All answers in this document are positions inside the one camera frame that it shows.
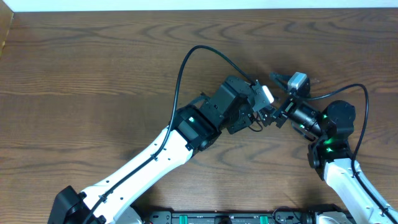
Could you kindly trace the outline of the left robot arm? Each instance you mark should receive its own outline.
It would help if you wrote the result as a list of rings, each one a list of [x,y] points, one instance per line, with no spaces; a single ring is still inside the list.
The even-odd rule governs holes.
[[[122,214],[165,174],[204,151],[220,136],[252,125],[253,114],[274,98],[268,87],[229,76],[209,97],[201,95],[176,111],[171,122],[140,154],[104,180],[77,193],[71,186],[55,197],[49,223],[117,223]]]

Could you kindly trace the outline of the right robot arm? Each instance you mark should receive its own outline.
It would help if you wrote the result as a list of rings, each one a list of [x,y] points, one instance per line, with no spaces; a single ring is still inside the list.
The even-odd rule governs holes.
[[[308,102],[314,98],[304,73],[271,73],[270,78],[288,97],[279,108],[271,109],[263,123],[280,128],[291,121],[292,127],[311,142],[307,154],[310,167],[337,193],[356,223],[397,223],[397,211],[361,170],[356,160],[359,147],[349,146],[355,107],[343,100],[331,102],[323,111],[311,107]]]

